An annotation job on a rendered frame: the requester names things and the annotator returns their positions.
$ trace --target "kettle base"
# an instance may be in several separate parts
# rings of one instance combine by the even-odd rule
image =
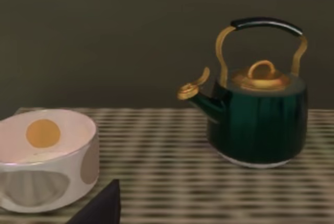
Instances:
[[[259,169],[264,169],[264,168],[275,168],[275,167],[279,167],[282,166],[286,163],[288,163],[290,161],[289,160],[285,160],[285,161],[280,161],[277,163],[270,163],[270,164],[256,164],[256,163],[247,163],[247,162],[243,162],[243,161],[238,161],[235,160],[231,157],[228,157],[226,155],[223,155],[222,153],[218,152],[220,154],[220,156],[222,156],[225,160],[229,161],[232,164],[238,165],[238,166],[242,166],[242,167],[248,167],[248,168],[259,168]]]

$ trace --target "bowl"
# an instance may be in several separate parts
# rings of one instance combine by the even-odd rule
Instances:
[[[0,121],[0,207],[55,210],[86,195],[98,177],[98,128],[88,116],[49,109]]]

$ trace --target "striped tablecloth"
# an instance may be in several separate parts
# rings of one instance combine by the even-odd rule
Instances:
[[[113,179],[121,183],[122,224],[334,223],[334,110],[310,110],[303,152],[267,170],[223,160],[207,143],[206,119],[195,109],[72,110],[99,126],[97,185],[52,213],[1,210],[0,224],[65,223]]]

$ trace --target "brown background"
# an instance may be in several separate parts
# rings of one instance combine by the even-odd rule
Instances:
[[[334,107],[333,0],[0,0],[0,117],[20,106],[185,107],[175,91],[205,65],[230,20],[273,16],[303,28],[311,108]],[[298,40],[249,29],[224,46],[230,68],[268,58],[289,71]],[[208,82],[206,91],[210,90]]]

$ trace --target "kettle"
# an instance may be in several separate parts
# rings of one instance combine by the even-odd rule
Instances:
[[[278,71],[269,60],[229,73],[222,55],[225,37],[252,27],[273,27],[298,37],[290,73]],[[307,131],[307,88],[299,78],[307,39],[297,26],[283,20],[254,17],[234,20],[220,32],[216,55],[221,65],[211,97],[200,92],[210,70],[177,92],[180,100],[200,108],[208,118],[207,138],[226,160],[250,168],[281,166],[298,155]]]

